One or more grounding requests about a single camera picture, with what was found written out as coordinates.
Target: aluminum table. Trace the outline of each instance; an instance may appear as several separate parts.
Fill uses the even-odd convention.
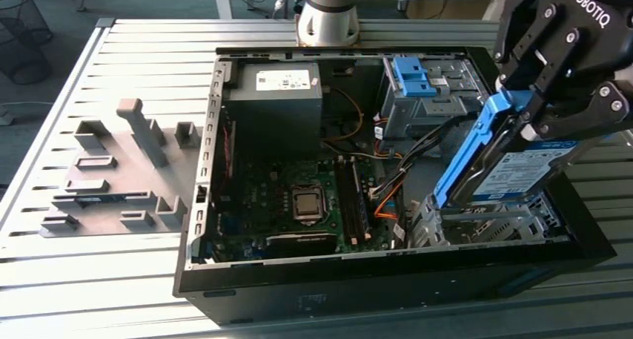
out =
[[[368,46],[491,48],[496,32],[485,22],[363,22]],[[632,338],[629,132],[608,139],[569,170],[619,257],[508,300],[220,328],[171,295],[179,233],[40,237],[48,200],[75,158],[71,132],[79,120],[112,112],[119,98],[131,95],[144,100],[144,112],[162,125],[204,118],[216,48],[291,46],[294,37],[292,22],[100,21],[0,203],[0,338],[254,333],[267,333],[258,338]]]

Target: wastebasket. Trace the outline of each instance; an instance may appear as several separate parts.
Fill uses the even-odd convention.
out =
[[[52,32],[34,0],[0,0],[0,19],[18,20],[39,45],[51,41]]]
[[[32,31],[20,20],[2,17],[0,71],[16,85],[38,83],[47,79],[52,72]]]

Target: expansion slot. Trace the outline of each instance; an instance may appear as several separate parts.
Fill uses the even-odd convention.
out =
[[[353,157],[351,159],[340,157],[336,160],[335,175],[345,241],[351,245],[359,245],[371,239],[371,234],[365,197]]]

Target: motherboard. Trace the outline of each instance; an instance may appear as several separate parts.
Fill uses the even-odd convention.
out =
[[[239,194],[218,217],[216,260],[242,261],[389,248],[391,220],[375,219],[368,158],[247,162]]]

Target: floor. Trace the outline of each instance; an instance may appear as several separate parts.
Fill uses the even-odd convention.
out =
[[[247,2],[232,0],[236,19],[264,19],[275,0]],[[36,0],[38,7],[55,33],[43,51],[54,66],[52,76],[35,85],[18,86],[0,74],[0,104],[55,102],[67,76],[102,17],[122,19],[218,19],[214,0],[87,0],[87,11],[76,12],[79,0]],[[359,3],[361,19],[403,19],[396,1],[365,0]],[[15,117],[11,126],[0,127],[0,197],[14,179],[32,140],[48,114],[46,104],[6,105]]]

